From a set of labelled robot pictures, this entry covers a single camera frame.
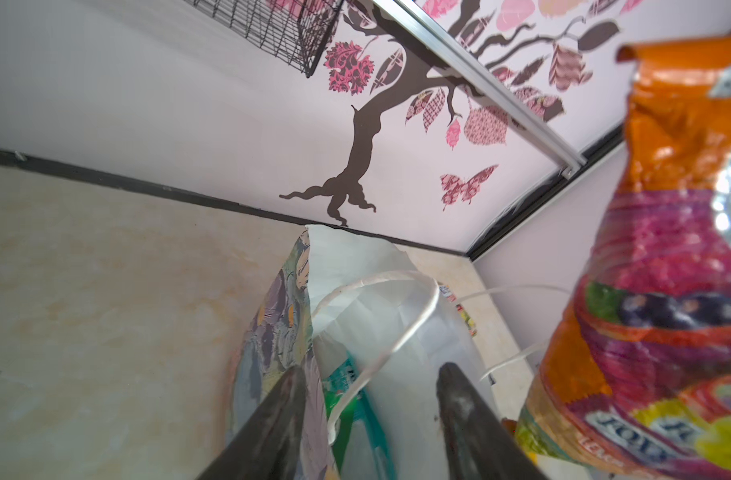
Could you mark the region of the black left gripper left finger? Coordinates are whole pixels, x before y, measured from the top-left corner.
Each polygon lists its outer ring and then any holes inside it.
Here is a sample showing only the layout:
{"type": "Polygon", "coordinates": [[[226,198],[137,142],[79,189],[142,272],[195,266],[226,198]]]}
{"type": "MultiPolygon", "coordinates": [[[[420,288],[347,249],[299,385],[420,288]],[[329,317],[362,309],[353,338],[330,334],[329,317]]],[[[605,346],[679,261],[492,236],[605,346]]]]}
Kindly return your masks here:
{"type": "Polygon", "coordinates": [[[301,454],[306,404],[305,372],[294,366],[283,374],[238,435],[199,478],[294,478],[301,454]]]}

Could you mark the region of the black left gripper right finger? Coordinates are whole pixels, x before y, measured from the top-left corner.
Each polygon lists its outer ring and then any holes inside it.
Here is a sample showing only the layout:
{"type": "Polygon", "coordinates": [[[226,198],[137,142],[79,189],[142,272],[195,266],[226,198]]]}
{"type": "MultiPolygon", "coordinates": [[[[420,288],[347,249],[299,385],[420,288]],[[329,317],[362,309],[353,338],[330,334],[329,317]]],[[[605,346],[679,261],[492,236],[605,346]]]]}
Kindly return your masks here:
{"type": "Polygon", "coordinates": [[[457,364],[439,368],[437,401],[449,478],[547,480],[457,364]]]}

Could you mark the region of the teal Fox's candy packet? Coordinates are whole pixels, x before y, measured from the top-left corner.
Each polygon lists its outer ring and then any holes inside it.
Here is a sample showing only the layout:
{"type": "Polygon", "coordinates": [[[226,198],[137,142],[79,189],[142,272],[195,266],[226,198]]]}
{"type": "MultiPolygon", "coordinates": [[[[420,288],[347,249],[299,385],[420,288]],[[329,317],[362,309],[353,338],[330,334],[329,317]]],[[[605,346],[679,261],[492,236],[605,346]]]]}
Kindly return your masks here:
{"type": "Polygon", "coordinates": [[[342,479],[395,479],[387,436],[369,400],[358,397],[341,417],[337,442],[342,479]]]}

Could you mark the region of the floral white paper bag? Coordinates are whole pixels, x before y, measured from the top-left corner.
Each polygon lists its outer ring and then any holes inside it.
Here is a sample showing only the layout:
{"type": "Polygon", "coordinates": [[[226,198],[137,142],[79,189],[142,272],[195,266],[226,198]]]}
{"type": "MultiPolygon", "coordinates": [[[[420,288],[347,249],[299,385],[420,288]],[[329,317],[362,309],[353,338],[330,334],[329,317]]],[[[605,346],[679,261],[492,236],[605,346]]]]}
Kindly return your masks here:
{"type": "Polygon", "coordinates": [[[471,337],[440,283],[383,240],[307,228],[245,336],[226,447],[283,374],[300,366],[307,404],[292,479],[342,479],[337,437],[358,397],[369,400],[387,436],[395,479],[451,479],[439,368],[457,364],[501,425],[525,396],[531,369],[501,319],[477,318],[471,337]]]}

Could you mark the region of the orange red Fox's candy packet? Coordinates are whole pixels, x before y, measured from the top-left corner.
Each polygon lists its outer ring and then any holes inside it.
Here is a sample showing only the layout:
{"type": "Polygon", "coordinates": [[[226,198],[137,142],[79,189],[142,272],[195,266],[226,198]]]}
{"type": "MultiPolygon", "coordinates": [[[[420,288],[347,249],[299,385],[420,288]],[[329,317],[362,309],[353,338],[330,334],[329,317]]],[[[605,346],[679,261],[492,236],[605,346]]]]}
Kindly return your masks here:
{"type": "Polygon", "coordinates": [[[647,479],[731,479],[731,36],[625,46],[627,167],[515,441],[647,479]]]}

